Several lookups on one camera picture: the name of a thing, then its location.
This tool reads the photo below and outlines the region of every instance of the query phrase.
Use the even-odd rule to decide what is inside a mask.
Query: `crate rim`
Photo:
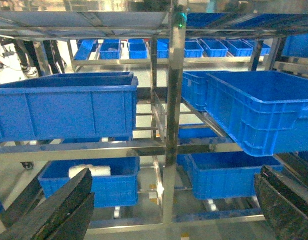
[[[0,88],[0,95],[1,94],[10,94],[10,95],[16,95],[16,94],[30,94],[30,93],[76,93],[76,92],[108,92],[108,91],[121,91],[121,87],[124,87],[124,91],[135,91],[137,89],[138,85],[138,78],[134,76],[132,78],[131,84],[129,85],[106,85],[106,86],[38,86],[38,87],[7,87],[7,88]]]
[[[274,74],[284,74],[284,75],[290,75],[288,73],[285,73],[285,72],[276,72],[276,71],[257,71],[257,72],[269,72],[269,73],[274,73]],[[218,77],[215,77],[213,75],[211,75],[210,73],[207,73],[209,76],[211,76],[212,78],[214,78],[216,81],[218,82],[221,82],[222,84],[234,89],[235,91],[241,93],[242,95],[250,98],[251,100],[253,100],[254,102],[258,102],[258,103],[262,103],[262,104],[285,104],[285,103],[307,103],[308,102],[308,99],[293,99],[293,100],[273,100],[273,101],[264,101],[264,100],[261,100],[261,99],[258,99],[242,90],[240,90],[239,88],[227,83],[226,81],[224,80],[221,80],[219,79]],[[303,77],[300,77],[300,76],[295,76],[293,75],[292,77],[295,77],[295,78],[300,78],[300,79],[305,79],[308,81],[308,79],[306,78],[303,78]]]
[[[230,44],[231,46],[233,46],[235,49],[237,50],[250,50],[250,49],[253,49],[252,46],[249,45],[249,43],[246,43],[245,41],[242,41],[242,40],[225,40],[228,44]],[[231,42],[232,41],[236,41],[236,42],[243,42],[245,43],[247,46],[249,46],[249,48],[237,48],[236,46],[234,46]]]
[[[274,156],[274,155],[268,155],[268,156],[258,156],[258,158],[266,158],[266,157],[273,157],[278,163],[280,164],[276,164],[276,165],[270,165],[270,167],[274,168],[274,167],[281,167],[283,166],[283,164]],[[242,166],[242,167],[220,167],[220,168],[212,168],[212,169],[199,169],[195,163],[194,158],[192,157],[191,154],[186,154],[185,158],[190,160],[193,163],[193,167],[195,170],[198,170],[199,172],[215,172],[215,171],[219,171],[219,170],[228,170],[228,169],[255,169],[255,168],[259,168],[263,165],[258,165],[258,166]]]
[[[73,159],[73,160],[65,160],[65,161],[80,161],[80,160],[90,160],[90,159]],[[44,170],[40,173],[40,175],[37,177],[38,179],[40,180],[48,180],[48,181],[51,181],[51,180],[54,180],[54,179],[57,179],[57,180],[68,180],[70,179],[68,176],[67,177],[50,177],[50,178],[44,178],[42,177],[45,172],[47,171],[47,169],[50,167],[50,165],[53,163],[53,161],[50,161],[44,168]],[[97,178],[97,177],[100,177],[100,178],[110,178],[110,177],[115,177],[115,178],[125,178],[125,177],[132,177],[132,176],[136,176],[138,175],[138,163],[137,163],[137,160],[136,160],[136,164],[135,164],[135,167],[134,167],[134,173],[131,173],[131,174],[126,174],[126,175],[110,175],[110,176],[92,176],[93,178]]]
[[[209,46],[208,46],[208,44],[205,42],[205,40],[203,40],[203,39],[201,39],[201,43],[204,45],[204,46],[206,46],[209,50],[228,50],[228,47],[226,47],[221,41],[218,41],[218,40],[206,40],[206,41],[211,41],[211,42],[219,42],[224,48],[210,48]]]

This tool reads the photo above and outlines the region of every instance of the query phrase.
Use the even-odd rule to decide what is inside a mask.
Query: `floor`
[[[65,42],[59,42],[59,48],[61,55],[67,62],[66,72],[72,72],[69,54],[67,50],[67,44]],[[72,42],[73,50],[77,50],[76,44]],[[97,72],[97,71],[133,71],[138,77],[140,87],[150,86],[150,71],[145,68],[132,68],[128,66],[119,67],[83,67],[81,72]],[[209,64],[202,66],[200,68],[185,68],[184,70],[228,70],[228,71],[246,71],[246,64],[239,65],[226,65],[223,63],[219,64]],[[158,86],[166,86],[166,69],[159,69],[158,76]],[[19,80],[16,76],[9,75],[8,71],[4,73],[0,72],[0,79],[13,78],[14,80]],[[188,109],[182,105],[181,111],[187,111]],[[150,112],[149,105],[138,105],[138,113]],[[137,126],[138,127],[148,127],[150,126],[150,116],[137,116]],[[192,124],[200,123],[201,121],[193,114],[181,115],[180,124]],[[150,131],[136,131],[134,133],[135,138],[148,138],[150,137]],[[151,161],[147,157],[142,157],[141,161],[143,165],[146,165],[146,161]],[[45,165],[45,162],[36,162],[34,169],[25,170],[22,168],[20,163],[14,162],[0,162],[0,200],[5,208],[7,208],[13,200],[18,196],[18,194],[23,190],[23,188],[30,182],[30,180],[40,171],[40,169]],[[185,205],[184,211],[190,211],[193,206]],[[116,234],[103,234],[100,236],[86,236],[87,240],[102,239],[102,240],[134,240],[134,239],[146,239],[146,240],[157,240],[157,239],[179,239],[182,235],[183,240],[274,240],[274,233],[266,222],[247,222],[247,223],[232,223],[232,224],[213,224],[208,226],[196,226],[196,227],[186,227],[182,229],[174,228],[171,230],[153,230],[153,231],[141,231],[141,232],[127,232],[127,233],[116,233]]]

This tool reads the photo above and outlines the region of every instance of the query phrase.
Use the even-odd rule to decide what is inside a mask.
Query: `empty blue crate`
[[[254,196],[254,175],[263,165],[283,169],[272,156],[253,157],[242,151],[188,154],[185,160],[193,194],[200,200]]]
[[[253,53],[253,48],[248,43],[241,40],[225,40],[223,44],[235,57],[250,57]]]
[[[248,40],[248,39],[245,39],[244,40],[246,43],[248,43],[251,47],[254,47],[255,44],[256,44],[256,41],[255,40]],[[263,43],[263,48],[262,48],[262,51],[260,52],[260,56],[264,56],[266,54],[269,54],[270,52],[270,46]]]
[[[73,73],[0,85],[0,142],[130,137],[137,77]]]
[[[184,57],[186,58],[200,58],[203,55],[203,48],[197,41],[185,41]]]
[[[208,57],[225,57],[228,48],[218,40],[201,38],[199,40]]]
[[[131,43],[129,44],[129,58],[130,59],[145,59],[147,58],[147,48],[145,43]]]
[[[102,43],[99,53],[101,59],[120,59],[120,43]]]
[[[195,139],[195,138],[213,138],[217,137],[217,135],[209,128],[206,127],[205,124],[201,124],[201,128],[197,127],[194,128],[194,125],[197,124],[183,124],[180,125],[181,127],[185,128],[179,128],[178,131],[178,138],[180,144],[188,144],[190,143],[190,139]],[[188,165],[185,160],[186,154],[179,154],[177,155],[177,164],[182,166],[184,170],[188,170]]]
[[[48,163],[38,176],[46,198],[69,181],[68,170],[76,165],[110,166],[111,176],[93,176],[94,206],[106,208],[133,206],[137,203],[139,157],[62,160]]]
[[[169,39],[162,38],[157,40],[157,58],[167,59],[169,56]]]
[[[308,151],[308,79],[277,71],[214,72],[206,111],[252,156]]]

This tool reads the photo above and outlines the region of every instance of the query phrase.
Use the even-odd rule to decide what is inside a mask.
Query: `stainless steel rack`
[[[186,27],[186,18],[192,15],[200,21],[213,13],[224,13],[203,27]],[[264,38],[275,38],[266,69],[288,71],[308,76],[308,59],[286,58],[281,52],[285,37],[308,32],[308,0],[67,0],[32,1],[15,0],[0,2],[0,36],[8,36],[35,41],[36,53],[42,68],[46,68],[44,50],[40,41],[48,39],[69,40],[84,38],[150,38],[150,59],[136,61],[118,60],[108,64],[147,64],[151,67],[151,87],[138,90],[139,104],[150,104],[152,138],[136,139],[131,142],[98,142],[51,144],[38,142],[36,145],[5,146],[0,144],[0,161],[56,161],[71,159],[92,159],[108,157],[153,156],[151,166],[141,168],[142,175],[151,176],[150,188],[139,189],[140,201],[134,207],[121,207],[120,218],[108,218],[112,209],[98,209],[103,217],[95,218],[90,224],[87,236],[101,233],[117,233],[172,227],[202,226],[214,223],[236,223],[262,221],[264,217],[252,198],[240,198],[215,201],[218,211],[210,209],[208,201],[192,199],[192,211],[184,212],[174,203],[182,194],[191,196],[191,186],[176,166],[177,154],[241,151],[226,133],[207,115],[195,111],[186,104],[218,137],[191,139],[187,144],[178,141],[181,82],[183,65],[192,59],[184,60],[184,42],[186,37],[216,38],[253,38],[257,39],[253,55],[250,58],[250,70],[257,68],[260,50]],[[157,38],[170,39],[169,59],[157,60]],[[223,58],[208,61],[222,61]],[[91,64],[106,64],[101,60]],[[168,65],[168,85],[157,87],[157,65]],[[167,99],[166,112],[162,100]],[[296,177],[299,159],[290,154],[276,156],[286,163]],[[24,201],[24,196],[39,196],[37,179],[33,186],[27,186],[24,194],[18,197],[11,209],[0,215],[0,231],[9,226],[29,209],[17,203]],[[155,193],[153,202],[148,201],[148,194]]]

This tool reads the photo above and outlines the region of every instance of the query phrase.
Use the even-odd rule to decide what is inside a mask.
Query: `metal frame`
[[[275,9],[275,3],[270,2],[265,8],[259,8],[259,13],[272,13]],[[290,8],[285,7],[281,13],[303,13],[308,9],[302,5],[301,9],[292,8],[293,2],[288,2]],[[308,1],[302,0],[297,1],[297,5],[300,6],[300,2],[303,4]],[[208,26],[207,28],[187,28],[186,19],[187,11],[204,13],[208,6],[209,0],[202,1],[190,1],[190,0],[172,0],[170,11],[166,9],[150,9],[144,10],[144,12],[166,12],[169,17],[169,26],[161,25],[155,28],[150,27],[103,27],[102,22],[93,12],[88,13],[86,7],[86,1],[76,1],[75,6],[69,4],[70,10],[73,11],[76,7],[80,15],[83,16],[90,24],[90,28],[82,27],[39,27],[39,26],[23,26],[15,21],[8,20],[9,25],[0,27],[0,35],[15,36],[18,38],[37,38],[37,39],[55,39],[56,35],[50,34],[49,31],[62,30],[62,31],[105,31],[106,38],[117,37],[112,34],[113,30],[152,30],[151,34],[135,35],[136,37],[149,37],[151,38],[151,58],[139,59],[139,60],[101,60],[95,57],[94,60],[89,61],[74,61],[72,60],[72,66],[74,68],[84,65],[119,65],[119,64],[133,64],[133,65],[150,65],[151,67],[151,87],[138,89],[138,97],[140,99],[139,104],[151,104],[151,113],[139,113],[138,116],[151,116],[151,126],[137,128],[137,131],[151,131],[151,138],[147,139],[135,139],[132,142],[98,142],[98,143],[72,143],[72,144],[38,144],[38,145],[17,145],[17,146],[5,146],[4,143],[0,144],[0,161],[49,161],[49,160],[71,160],[71,159],[93,159],[93,158],[109,158],[109,157],[130,157],[130,156],[153,156],[152,168],[155,176],[156,189],[140,189],[140,194],[157,193],[157,203],[159,204],[159,215],[147,218],[133,217],[130,213],[130,208],[121,208],[121,212],[124,213],[125,218],[110,219],[110,220],[93,220],[90,224],[90,228],[87,231],[87,235],[97,235],[102,233],[117,233],[117,232],[129,232],[129,231],[143,231],[153,229],[169,229],[173,227],[184,227],[184,226],[203,226],[215,223],[237,223],[237,222],[250,222],[250,221],[263,221],[264,216],[259,210],[259,206],[256,202],[249,201],[247,199],[240,199],[243,201],[243,205],[249,205],[250,207],[241,209],[236,207],[236,210],[231,208],[221,208],[217,205],[218,209],[222,209],[219,212],[210,212],[210,206],[207,202],[203,202],[205,206],[204,212],[191,213],[186,215],[177,215],[173,211],[174,196],[175,192],[181,191],[186,192],[191,188],[188,186],[177,187],[175,186],[175,177],[178,174],[176,168],[176,156],[177,154],[188,154],[188,153],[208,153],[208,152],[233,152],[241,151],[240,147],[234,143],[226,133],[213,121],[213,119],[207,114],[201,114],[194,110],[189,104],[184,102],[190,109],[190,112],[180,112],[181,104],[181,82],[182,82],[182,71],[184,64],[195,64],[195,63],[223,63],[223,62],[248,62],[251,61],[250,70],[254,71],[257,69],[257,65],[263,60],[260,57],[262,40],[258,41],[257,47],[253,51],[252,57],[222,57],[222,58],[186,58],[184,59],[184,43],[185,35],[187,36],[212,36],[212,37],[224,37],[224,38],[241,38],[241,37],[272,37],[277,36],[280,38],[275,39],[272,47],[272,51],[269,55],[267,69],[276,69],[278,71],[294,72],[301,75],[308,75],[308,61],[306,59],[295,59],[295,58],[283,58],[281,51],[284,45],[284,39],[281,38],[288,34],[306,33],[308,27],[299,27],[298,31],[288,31],[290,28],[278,30],[272,29],[265,23],[262,29],[230,29],[233,24],[243,23],[257,17],[255,10],[250,4],[261,3],[250,3],[248,1],[237,1],[238,8],[226,10],[229,14],[220,18],[216,22]],[[216,7],[225,6],[225,4],[218,4]],[[47,10],[51,10],[53,6],[45,6]],[[130,9],[127,7],[126,12],[140,12],[139,10]],[[100,6],[99,12],[107,12]],[[214,9],[216,13],[224,12],[224,9]],[[296,25],[308,25],[308,18],[305,20],[297,20]],[[20,33],[19,31],[28,31],[28,34]],[[85,33],[81,35],[81,38],[88,37],[94,38],[95,35]],[[72,38],[75,34],[69,34],[67,37]],[[132,34],[127,34],[123,37],[133,37]],[[157,38],[158,37],[169,37],[170,38],[170,50],[169,59],[157,59]],[[68,41],[69,54],[71,59],[74,58],[71,49],[70,42]],[[43,52],[41,47],[37,49],[38,56],[40,52]],[[43,55],[39,56],[41,65],[47,70],[48,65]],[[164,64],[168,65],[168,87],[157,87],[157,65]],[[163,111],[162,103],[167,98],[167,114]],[[210,127],[215,131],[218,137],[213,138],[196,138],[190,139],[188,142],[180,144],[178,142],[178,129],[179,129],[179,116],[180,114],[195,114],[206,126]],[[157,138],[157,130],[159,131],[160,138]],[[157,156],[165,155],[165,163],[159,162]],[[289,154],[277,156],[280,161],[285,162],[289,169],[294,169],[297,164],[294,164],[293,158]],[[304,174],[306,168],[301,169],[301,173]],[[301,174],[297,174],[299,171],[295,171],[294,174],[300,180],[302,179]]]

